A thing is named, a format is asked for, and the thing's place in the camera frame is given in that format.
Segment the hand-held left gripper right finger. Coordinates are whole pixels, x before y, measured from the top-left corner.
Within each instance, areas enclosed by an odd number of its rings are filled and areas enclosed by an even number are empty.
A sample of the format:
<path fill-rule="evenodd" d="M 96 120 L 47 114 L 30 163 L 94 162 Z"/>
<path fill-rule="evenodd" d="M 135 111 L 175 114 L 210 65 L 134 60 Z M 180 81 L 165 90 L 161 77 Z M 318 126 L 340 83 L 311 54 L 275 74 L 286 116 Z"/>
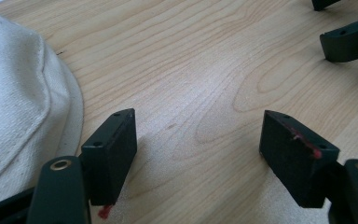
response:
<path fill-rule="evenodd" d="M 325 169 L 337 161 L 336 146 L 293 117 L 266 110 L 259 152 L 299 206 L 324 205 Z"/>

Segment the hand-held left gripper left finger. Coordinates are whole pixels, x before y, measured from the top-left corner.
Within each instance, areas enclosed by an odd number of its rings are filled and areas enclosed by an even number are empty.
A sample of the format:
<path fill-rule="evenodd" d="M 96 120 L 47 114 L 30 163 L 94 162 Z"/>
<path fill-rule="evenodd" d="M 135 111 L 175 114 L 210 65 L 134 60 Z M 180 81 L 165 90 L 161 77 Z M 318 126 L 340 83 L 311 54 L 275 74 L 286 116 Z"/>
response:
<path fill-rule="evenodd" d="M 116 203 L 136 152 L 133 108 L 112 114 L 83 144 L 80 158 L 92 205 Z"/>

